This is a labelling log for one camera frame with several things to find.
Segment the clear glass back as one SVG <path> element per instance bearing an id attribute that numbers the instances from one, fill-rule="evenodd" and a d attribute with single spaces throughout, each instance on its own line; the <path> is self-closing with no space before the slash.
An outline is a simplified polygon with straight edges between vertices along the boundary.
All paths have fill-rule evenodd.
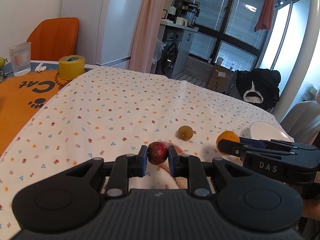
<path id="1" fill-rule="evenodd" d="M 14 76 L 22 76 L 31 71 L 31 43 L 24 42 L 9 48 Z"/>

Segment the grey chair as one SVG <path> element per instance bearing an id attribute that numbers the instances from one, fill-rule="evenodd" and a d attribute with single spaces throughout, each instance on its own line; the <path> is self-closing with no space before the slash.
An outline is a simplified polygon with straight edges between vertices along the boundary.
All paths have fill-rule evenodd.
<path id="1" fill-rule="evenodd" d="M 295 142 L 311 145 L 319 134 L 319 102 L 297 103 L 280 125 Z"/>

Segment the orange chair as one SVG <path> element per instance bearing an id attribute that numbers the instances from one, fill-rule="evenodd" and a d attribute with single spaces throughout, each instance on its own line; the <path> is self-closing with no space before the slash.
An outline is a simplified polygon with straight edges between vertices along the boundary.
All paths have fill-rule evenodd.
<path id="1" fill-rule="evenodd" d="M 76 17 L 52 18 L 41 22 L 29 35 L 31 59 L 59 61 L 74 54 L 80 22 Z"/>

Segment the green pear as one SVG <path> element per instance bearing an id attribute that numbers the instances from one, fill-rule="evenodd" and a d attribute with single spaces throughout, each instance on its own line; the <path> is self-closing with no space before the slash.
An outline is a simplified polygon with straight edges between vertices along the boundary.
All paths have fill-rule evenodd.
<path id="1" fill-rule="evenodd" d="M 7 59 L 0 57 L 0 69 L 2 69 L 7 62 Z"/>

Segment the brown kiwi fruit back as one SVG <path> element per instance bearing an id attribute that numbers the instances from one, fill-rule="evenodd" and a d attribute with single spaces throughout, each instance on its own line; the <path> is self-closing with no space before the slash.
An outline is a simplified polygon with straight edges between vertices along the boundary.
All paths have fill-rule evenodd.
<path id="1" fill-rule="evenodd" d="M 194 135 L 194 131 L 190 126 L 181 126 L 178 129 L 177 134 L 182 140 L 190 140 Z"/>

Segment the floral white tablecloth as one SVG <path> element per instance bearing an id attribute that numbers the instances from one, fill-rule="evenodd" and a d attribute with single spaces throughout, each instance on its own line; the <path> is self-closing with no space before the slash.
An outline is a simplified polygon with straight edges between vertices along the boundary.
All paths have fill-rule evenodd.
<path id="1" fill-rule="evenodd" d="M 50 99 L 1 157 L 1 239 L 19 231 L 11 202 L 30 184 L 95 157 L 136 154 L 154 141 L 211 161 L 221 132 L 248 137 L 256 121 L 279 126 L 265 110 L 187 81 L 95 68 Z"/>

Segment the orange cat table mat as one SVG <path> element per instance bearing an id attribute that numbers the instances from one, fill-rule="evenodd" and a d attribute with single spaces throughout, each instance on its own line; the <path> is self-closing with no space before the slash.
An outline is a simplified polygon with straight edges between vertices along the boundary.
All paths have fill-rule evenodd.
<path id="1" fill-rule="evenodd" d="M 146 107 L 154 97 L 139 94 L 133 78 L 144 74 L 126 70 L 120 76 L 126 92 L 133 98 L 108 96 L 110 77 L 101 67 L 94 67 L 60 87 L 55 81 L 41 78 L 39 73 L 12 77 L 12 90 L 1 90 L 1 164 L 43 164 L 45 168 L 72 167 L 88 161 L 104 151 L 108 134 L 103 126 L 108 109 L 118 106 L 129 110 L 122 115 L 122 124 L 140 121 L 150 127 L 163 111 L 154 111 L 142 118 L 134 106 Z"/>

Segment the black jacket on chair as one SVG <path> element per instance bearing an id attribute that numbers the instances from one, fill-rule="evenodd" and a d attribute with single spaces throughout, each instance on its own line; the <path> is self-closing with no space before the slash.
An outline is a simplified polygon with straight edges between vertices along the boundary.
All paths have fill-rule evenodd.
<path id="1" fill-rule="evenodd" d="M 236 88 L 242 100 L 266 111 L 273 109 L 279 101 L 280 72 L 256 68 L 238 71 Z"/>

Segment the red cherry tomato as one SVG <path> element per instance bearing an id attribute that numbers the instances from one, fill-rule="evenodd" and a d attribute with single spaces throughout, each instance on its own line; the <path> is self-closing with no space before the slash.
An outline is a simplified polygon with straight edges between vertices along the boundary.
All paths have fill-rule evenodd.
<path id="1" fill-rule="evenodd" d="M 167 146 L 159 141 L 152 142 L 148 146 L 148 161 L 153 165 L 160 165 L 166 161 L 168 157 Z"/>

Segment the kitchen counter cabinet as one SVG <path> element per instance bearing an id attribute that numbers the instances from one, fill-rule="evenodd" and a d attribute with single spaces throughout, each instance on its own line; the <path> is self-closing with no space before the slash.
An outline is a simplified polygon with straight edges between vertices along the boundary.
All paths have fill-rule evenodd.
<path id="1" fill-rule="evenodd" d="M 176 77 L 184 69 L 198 28 L 189 28 L 161 19 L 158 38 L 165 44 L 155 73 L 168 78 Z"/>

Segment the pink curtain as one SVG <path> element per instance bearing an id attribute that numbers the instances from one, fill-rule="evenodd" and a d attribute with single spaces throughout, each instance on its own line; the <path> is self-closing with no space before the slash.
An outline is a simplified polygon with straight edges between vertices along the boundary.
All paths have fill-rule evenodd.
<path id="1" fill-rule="evenodd" d="M 149 73 L 165 0 L 143 0 L 129 70 Z"/>

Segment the white plate with blue rim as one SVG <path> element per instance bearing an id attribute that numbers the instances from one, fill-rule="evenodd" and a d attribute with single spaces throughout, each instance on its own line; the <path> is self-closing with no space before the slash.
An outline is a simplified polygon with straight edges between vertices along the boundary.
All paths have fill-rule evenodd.
<path id="1" fill-rule="evenodd" d="M 276 128 L 272 124 L 255 121 L 250 125 L 249 133 L 251 139 L 255 140 L 281 140 L 287 142 L 295 142 L 292 137 L 287 135 L 281 129 Z"/>

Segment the white refrigerator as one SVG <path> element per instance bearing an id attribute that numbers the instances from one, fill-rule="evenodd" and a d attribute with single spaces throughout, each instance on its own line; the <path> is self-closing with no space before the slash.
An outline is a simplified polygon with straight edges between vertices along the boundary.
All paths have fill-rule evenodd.
<path id="1" fill-rule="evenodd" d="M 128 69 L 143 0 L 62 0 L 80 22 L 75 54 L 86 64 Z"/>

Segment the yellow tape roll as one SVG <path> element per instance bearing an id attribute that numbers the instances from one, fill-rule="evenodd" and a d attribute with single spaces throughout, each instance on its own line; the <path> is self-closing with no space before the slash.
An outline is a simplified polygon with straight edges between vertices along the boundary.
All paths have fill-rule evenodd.
<path id="1" fill-rule="evenodd" d="M 80 55 L 59 59 L 59 76 L 62 80 L 73 80 L 85 72 L 85 58 Z"/>

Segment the orange hanging towel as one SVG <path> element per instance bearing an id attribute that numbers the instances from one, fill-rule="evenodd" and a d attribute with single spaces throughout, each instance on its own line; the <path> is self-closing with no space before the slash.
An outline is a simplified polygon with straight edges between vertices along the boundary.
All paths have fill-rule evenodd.
<path id="1" fill-rule="evenodd" d="M 264 0 L 258 21 L 255 25 L 254 32 L 259 30 L 271 30 L 273 21 L 275 0 Z"/>

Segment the cardboard box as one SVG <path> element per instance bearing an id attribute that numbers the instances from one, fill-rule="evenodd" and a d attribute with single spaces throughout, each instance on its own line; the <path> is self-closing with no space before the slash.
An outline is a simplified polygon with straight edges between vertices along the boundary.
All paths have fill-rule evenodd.
<path id="1" fill-rule="evenodd" d="M 234 72 L 232 70 L 215 64 L 207 88 L 215 92 L 226 93 L 231 85 L 233 77 Z"/>

